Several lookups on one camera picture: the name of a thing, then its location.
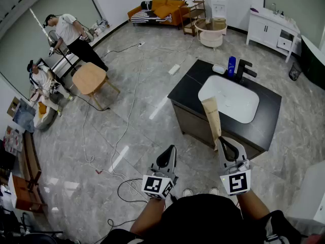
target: pillow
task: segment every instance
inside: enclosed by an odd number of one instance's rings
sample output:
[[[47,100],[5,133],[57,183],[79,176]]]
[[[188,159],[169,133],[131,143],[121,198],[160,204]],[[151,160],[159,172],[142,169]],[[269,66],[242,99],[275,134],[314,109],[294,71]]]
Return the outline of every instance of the pillow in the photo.
[[[143,1],[141,2],[142,10],[151,10],[152,8],[152,1]]]
[[[42,102],[39,102],[39,113],[41,115],[44,115],[46,113],[46,106]]]
[[[152,0],[152,11],[155,11],[159,7],[165,5],[167,3],[167,0]]]
[[[167,0],[166,5],[169,6],[182,6],[185,4],[185,0]]]
[[[160,19],[164,19],[167,16],[169,16],[171,13],[174,13],[176,10],[178,10],[178,6],[164,5],[164,6],[159,7],[157,10],[155,10],[154,13]]]

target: black pants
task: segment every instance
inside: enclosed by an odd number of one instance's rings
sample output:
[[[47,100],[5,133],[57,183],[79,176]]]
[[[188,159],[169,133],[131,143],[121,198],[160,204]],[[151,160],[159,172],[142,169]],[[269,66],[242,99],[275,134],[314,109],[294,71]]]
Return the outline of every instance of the black pants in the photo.
[[[68,48],[70,52],[78,56],[84,62],[91,62],[102,69],[105,68],[105,63],[103,63],[101,58],[86,41],[82,41],[78,38],[72,44],[68,45]]]

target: white cabinet door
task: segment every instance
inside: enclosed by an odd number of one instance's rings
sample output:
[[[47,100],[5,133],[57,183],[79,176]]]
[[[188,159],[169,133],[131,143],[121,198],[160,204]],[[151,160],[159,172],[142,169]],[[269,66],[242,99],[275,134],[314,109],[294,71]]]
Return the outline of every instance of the white cabinet door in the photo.
[[[264,34],[263,42],[271,47],[276,47],[281,34],[281,29],[268,25]]]
[[[252,18],[252,23],[249,23],[249,36],[252,37],[255,41],[263,42],[265,30],[266,30],[266,21],[263,19]]]

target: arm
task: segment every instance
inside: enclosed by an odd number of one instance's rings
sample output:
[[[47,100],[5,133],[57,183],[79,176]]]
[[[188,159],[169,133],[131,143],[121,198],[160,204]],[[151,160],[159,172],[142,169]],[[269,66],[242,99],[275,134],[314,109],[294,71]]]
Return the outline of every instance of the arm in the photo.
[[[253,220],[259,220],[270,213],[266,205],[250,190],[247,193],[237,195],[243,216]]]
[[[63,42],[63,39],[60,37],[59,40],[57,41],[57,43],[56,43],[54,49],[56,50],[58,47],[60,47],[61,44],[62,44],[62,42]]]
[[[165,200],[151,198],[138,219],[133,223],[130,232],[140,236],[148,234],[148,231],[160,222],[164,206]]]
[[[49,99],[49,97],[48,96],[46,96],[45,94],[44,94],[44,92],[40,89],[40,88],[38,88],[37,89],[37,91],[39,92],[39,94],[41,95],[41,96],[43,96],[46,100],[48,100]]]
[[[50,71],[47,71],[46,75],[48,78],[54,79],[53,74]]]
[[[78,31],[79,33],[81,33],[81,35],[82,35],[83,37],[87,37],[87,34],[86,34],[85,30],[83,29],[82,25],[80,24],[80,22],[78,22],[78,21],[76,20],[76,21],[74,21],[74,22],[72,23],[72,25],[77,29],[77,31]]]

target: handle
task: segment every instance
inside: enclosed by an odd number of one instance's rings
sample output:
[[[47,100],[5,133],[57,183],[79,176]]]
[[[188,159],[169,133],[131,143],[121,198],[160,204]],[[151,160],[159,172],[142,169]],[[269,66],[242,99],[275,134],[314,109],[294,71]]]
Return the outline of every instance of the handle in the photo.
[[[245,65],[250,66],[250,67],[253,67],[253,64],[252,63],[250,63],[250,62],[248,62],[248,61],[246,61],[244,59],[240,59],[238,65],[243,66],[243,67]]]
[[[252,77],[254,77],[254,78],[256,78],[256,76],[257,76],[257,73],[256,73],[256,72],[251,71],[251,70],[248,69],[248,68],[244,68],[244,71],[243,71],[243,72],[247,73],[248,75],[250,75],[250,76],[252,76]]]

